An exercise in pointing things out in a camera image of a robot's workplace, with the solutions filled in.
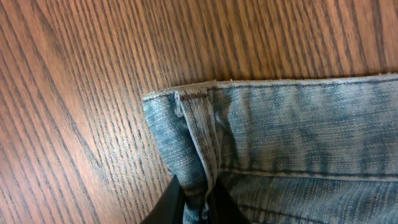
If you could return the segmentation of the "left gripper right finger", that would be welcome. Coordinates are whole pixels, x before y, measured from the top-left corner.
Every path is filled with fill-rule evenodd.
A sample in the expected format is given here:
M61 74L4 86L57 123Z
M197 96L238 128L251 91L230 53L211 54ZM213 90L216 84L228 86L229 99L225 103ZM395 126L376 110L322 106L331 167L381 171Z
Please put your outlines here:
M208 223L249 224L249 220L240 211L220 179L216 180L208 196L208 206Z

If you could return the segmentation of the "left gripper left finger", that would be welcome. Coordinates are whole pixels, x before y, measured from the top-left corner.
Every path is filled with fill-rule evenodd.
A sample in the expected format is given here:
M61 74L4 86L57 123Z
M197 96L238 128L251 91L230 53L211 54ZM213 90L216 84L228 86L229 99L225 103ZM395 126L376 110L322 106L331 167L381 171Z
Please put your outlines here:
M182 224L185 201L186 196L175 175L141 224Z

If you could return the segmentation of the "light blue denim shorts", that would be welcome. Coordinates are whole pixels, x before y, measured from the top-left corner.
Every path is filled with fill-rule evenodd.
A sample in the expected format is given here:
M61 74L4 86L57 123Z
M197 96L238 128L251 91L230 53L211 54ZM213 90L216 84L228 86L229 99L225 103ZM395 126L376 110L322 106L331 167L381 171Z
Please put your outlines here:
M397 75L205 82L144 98L160 156L210 217L221 182L251 223L397 222Z

